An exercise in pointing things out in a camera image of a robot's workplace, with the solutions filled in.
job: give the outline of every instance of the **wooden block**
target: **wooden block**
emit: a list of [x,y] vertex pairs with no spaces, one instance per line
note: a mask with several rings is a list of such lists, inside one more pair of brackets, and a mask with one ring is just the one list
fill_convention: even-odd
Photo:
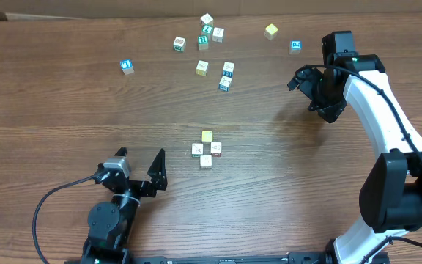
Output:
[[214,19],[212,19],[212,16],[210,14],[205,14],[201,17],[201,19],[199,20],[199,23],[204,26],[204,25],[209,25],[212,26],[214,25]]
[[278,28],[273,24],[270,24],[269,26],[267,26],[266,29],[264,29],[264,36],[268,40],[273,40],[277,34],[278,34]]
[[234,77],[234,66],[235,64],[232,62],[224,62],[223,76]]
[[222,154],[222,144],[220,142],[211,142],[211,156],[220,157]]
[[223,76],[221,78],[221,81],[219,82],[219,89],[223,90],[224,92],[228,92],[229,87],[231,86],[231,83],[232,83],[232,78]]
[[299,54],[302,51],[302,42],[300,40],[291,40],[289,54]]
[[133,63],[131,62],[131,59],[122,60],[120,62],[120,67],[122,67],[123,73],[125,75],[135,72],[135,69],[133,68]]
[[203,155],[203,144],[202,143],[193,143],[191,145],[191,155],[193,157],[199,157]]
[[210,144],[212,142],[212,131],[202,131],[201,142],[205,144]]
[[202,169],[211,169],[212,158],[210,155],[201,155],[199,156],[199,166]]
[[222,43],[223,38],[224,38],[224,29],[214,28],[214,30],[212,31],[212,41]]
[[185,50],[185,46],[187,45],[187,42],[185,38],[183,37],[175,37],[174,41],[174,50],[183,52]]
[[198,61],[198,65],[196,66],[196,74],[201,76],[206,76],[206,72],[208,71],[208,63],[205,61]]
[[203,29],[201,30],[201,35],[208,37],[208,40],[210,40],[212,38],[212,30],[213,29],[214,28],[212,26],[204,25]]
[[208,45],[208,37],[207,36],[199,36],[198,37],[198,49],[200,51],[207,50],[209,48]]

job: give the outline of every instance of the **cable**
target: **cable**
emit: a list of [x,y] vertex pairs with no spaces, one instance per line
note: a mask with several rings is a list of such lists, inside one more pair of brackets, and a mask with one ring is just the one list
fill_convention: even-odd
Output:
[[[307,70],[307,69],[318,68],[318,67],[339,70],[341,72],[348,73],[352,76],[355,76],[355,77],[359,78],[361,81],[364,81],[372,89],[374,89],[379,95],[381,95],[382,98],[385,100],[385,102],[388,104],[390,110],[392,111],[392,114],[395,117],[396,122],[399,124],[400,130],[401,130],[401,133],[403,133],[404,139],[407,141],[407,143],[411,147],[412,151],[416,154],[416,156],[418,157],[418,159],[421,163],[421,166],[422,166],[422,155],[421,155],[421,153],[419,152],[418,148],[416,148],[416,146],[413,144],[410,135],[408,134],[406,128],[403,125],[403,122],[401,121],[399,113],[396,111],[395,106],[393,105],[390,98],[384,93],[383,89],[380,89],[379,87],[377,87],[377,85],[370,82],[367,78],[362,77],[359,73],[353,72],[351,70],[348,70],[348,69],[345,69],[345,68],[342,68],[342,67],[337,67],[337,66],[334,66],[334,65],[306,65],[306,66],[296,70],[296,72],[294,73],[294,76],[297,79],[298,78],[297,74],[299,72],[301,72],[303,70]],[[380,242],[374,249],[372,249],[364,257],[364,260],[361,262],[361,264],[367,263],[369,261],[369,258],[371,258],[374,254],[376,254],[386,243],[392,243],[393,244],[393,241],[403,241],[403,242],[412,244],[414,246],[422,247],[422,243],[408,239],[408,238],[395,237],[395,236],[386,237],[385,240]]]
[[63,188],[67,188],[67,187],[71,187],[71,186],[74,186],[74,185],[76,185],[76,184],[79,184],[79,183],[84,183],[84,182],[86,182],[86,181],[88,181],[88,180],[91,180],[91,179],[93,179],[93,178],[95,178],[97,175],[96,174],[94,174],[94,175],[92,175],[92,176],[89,176],[89,177],[86,177],[86,178],[84,178],[84,179],[80,179],[80,180],[77,180],[77,181],[75,181],[75,182],[72,182],[72,183],[67,183],[67,184],[64,184],[64,185],[62,185],[62,186],[60,186],[60,187],[56,187],[55,189],[53,189],[53,190],[51,190],[51,191],[49,191],[47,194],[45,194],[45,196],[40,200],[40,202],[38,203],[38,205],[37,205],[37,208],[35,209],[35,213],[34,213],[34,218],[33,218],[33,220],[32,220],[32,237],[33,237],[33,239],[34,239],[34,245],[35,245],[35,249],[37,250],[37,253],[38,253],[38,256],[40,257],[40,259],[45,263],[45,264],[48,264],[48,261],[47,261],[47,259],[45,258],[45,256],[43,256],[43,253],[42,253],[42,251],[40,250],[40,246],[39,246],[39,244],[38,244],[38,240],[37,240],[37,215],[38,215],[38,212],[40,211],[40,208],[42,207],[42,204],[43,204],[43,202],[50,196],[50,195],[52,195],[55,191],[59,191],[59,190],[61,190],[61,189],[63,189]]

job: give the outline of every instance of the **cube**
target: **cube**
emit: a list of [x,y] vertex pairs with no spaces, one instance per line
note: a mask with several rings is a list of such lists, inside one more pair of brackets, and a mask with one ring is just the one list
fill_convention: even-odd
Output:
[[199,157],[203,155],[203,144],[202,143],[193,143],[191,145],[191,155],[193,157]]
[[205,61],[198,61],[198,65],[196,66],[196,74],[201,76],[206,76],[206,72],[208,71],[208,63]]
[[183,52],[185,50],[186,45],[187,45],[187,42],[185,41],[184,37],[175,37],[174,50]]
[[220,142],[211,142],[211,156],[220,157],[222,151],[222,144]]
[[211,169],[212,158],[210,155],[201,155],[199,156],[199,166],[202,169]]
[[208,39],[210,39],[212,37],[212,30],[213,29],[214,28],[212,26],[204,25],[203,29],[201,30],[201,35],[206,36],[206,37],[208,37]]
[[212,131],[201,132],[201,142],[210,144],[212,142]]
[[201,17],[201,19],[199,20],[199,23],[204,26],[204,25],[209,25],[212,26],[214,25],[214,19],[212,19],[212,16],[210,14],[205,14]]
[[133,63],[131,62],[131,59],[122,60],[120,62],[120,66],[122,67],[123,73],[125,75],[135,72],[135,69],[133,68]]
[[291,40],[289,54],[299,54],[302,50],[302,42],[300,40]]
[[219,82],[219,89],[223,90],[224,92],[228,92],[229,87],[231,86],[231,83],[232,83],[232,78],[223,76],[223,78],[221,78],[221,81]]
[[212,41],[222,43],[223,38],[224,38],[224,29],[214,28],[214,31],[212,31]]
[[223,76],[232,78],[234,76],[234,65],[232,62],[224,62]]
[[278,34],[278,28],[273,24],[270,24],[269,26],[267,26],[266,29],[264,29],[264,36],[268,40],[273,40],[277,34]]
[[198,37],[198,49],[200,51],[204,51],[208,49],[208,37],[206,36],[199,36]]

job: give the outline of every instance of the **wooden tabletop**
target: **wooden tabletop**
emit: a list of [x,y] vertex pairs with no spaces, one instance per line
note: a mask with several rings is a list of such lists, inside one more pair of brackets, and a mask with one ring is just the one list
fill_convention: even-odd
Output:
[[[276,39],[264,37],[274,23]],[[327,124],[287,82],[321,63],[320,40],[352,30],[377,54],[422,135],[422,13],[216,18],[223,43],[198,51],[198,18],[0,23],[0,263],[41,263],[31,222],[42,196],[91,175],[129,147],[134,179],[166,150],[167,191],[144,199],[130,236],[137,256],[206,257],[322,251],[359,216],[374,153],[351,107]],[[185,37],[183,54],[173,51]],[[303,50],[288,55],[291,39]],[[132,59],[125,76],[119,61]],[[198,60],[209,62],[196,75]],[[228,93],[218,90],[235,63]],[[190,154],[214,131],[223,156],[200,170]],[[51,263],[81,256],[92,206],[111,193],[86,183],[52,195],[38,238]],[[422,229],[407,235],[422,241]],[[397,242],[392,263],[422,263]]]

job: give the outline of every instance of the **wood grain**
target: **wood grain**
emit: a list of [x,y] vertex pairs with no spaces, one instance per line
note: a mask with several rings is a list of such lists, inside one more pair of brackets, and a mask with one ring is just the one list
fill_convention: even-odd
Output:
[[[269,23],[277,38],[264,36]],[[198,18],[0,23],[0,263],[40,263],[35,206],[50,189],[86,177],[121,146],[136,179],[166,149],[167,191],[144,199],[130,249],[138,256],[204,257],[322,250],[359,215],[374,155],[354,111],[334,124],[288,92],[293,72],[322,62],[320,40],[353,31],[377,54],[422,135],[422,13],[219,18],[223,43],[198,51]],[[185,53],[172,50],[176,36]],[[303,41],[289,56],[291,39]],[[121,59],[136,72],[124,76]],[[207,77],[195,74],[208,61]],[[236,64],[218,91],[225,61]],[[223,157],[200,170],[190,146],[215,132]],[[81,256],[87,213],[110,200],[101,186],[55,193],[38,221],[51,263]],[[409,238],[422,241],[422,229]],[[422,263],[422,249],[388,247],[392,263]]]

